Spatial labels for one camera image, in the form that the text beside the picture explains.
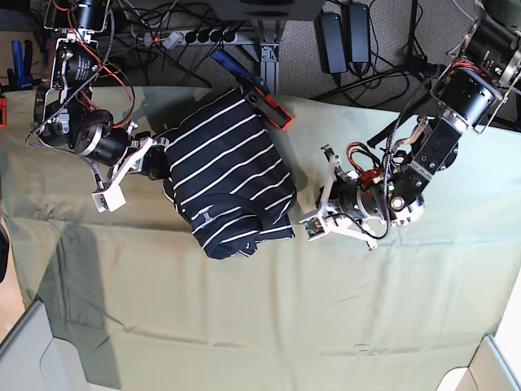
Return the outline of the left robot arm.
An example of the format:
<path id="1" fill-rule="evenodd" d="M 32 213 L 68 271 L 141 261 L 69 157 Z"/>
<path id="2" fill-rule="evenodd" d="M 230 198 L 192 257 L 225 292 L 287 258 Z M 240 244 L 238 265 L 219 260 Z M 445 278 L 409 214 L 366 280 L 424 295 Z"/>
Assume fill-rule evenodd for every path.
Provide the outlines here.
<path id="1" fill-rule="evenodd" d="M 477 16 L 449 65 L 429 77 L 430 90 L 410 98 L 397 119 L 367 143 L 354 142 L 344 172 L 330 145 L 325 186 L 316 208 L 301 220 L 310 240 L 330 233 L 377 248 L 376 220 L 391 229 L 423 214 L 424 189 L 458 154 L 465 131 L 475 130 L 488 111 L 498 112 L 520 82 L 520 3 L 477 1 Z"/>

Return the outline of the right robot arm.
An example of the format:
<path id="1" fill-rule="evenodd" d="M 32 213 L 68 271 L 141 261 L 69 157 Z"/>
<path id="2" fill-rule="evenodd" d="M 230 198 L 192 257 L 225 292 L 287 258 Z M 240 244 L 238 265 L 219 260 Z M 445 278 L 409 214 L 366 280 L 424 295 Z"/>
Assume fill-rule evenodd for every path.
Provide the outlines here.
<path id="1" fill-rule="evenodd" d="M 136 133 L 127 113 L 115 120 L 93 100 L 93 85 L 103 76 L 114 78 L 131 104 L 134 89 L 123 82 L 110 63 L 110 48 L 99 50 L 93 36 L 110 31 L 116 35 L 116 18 L 108 1 L 51 1 L 43 28 L 51 34 L 45 50 L 42 81 L 36 90 L 30 147 L 60 152 L 90 167 L 103 191 L 117 175 L 140 174 L 152 181 L 169 176 L 166 141 L 149 132 Z"/>

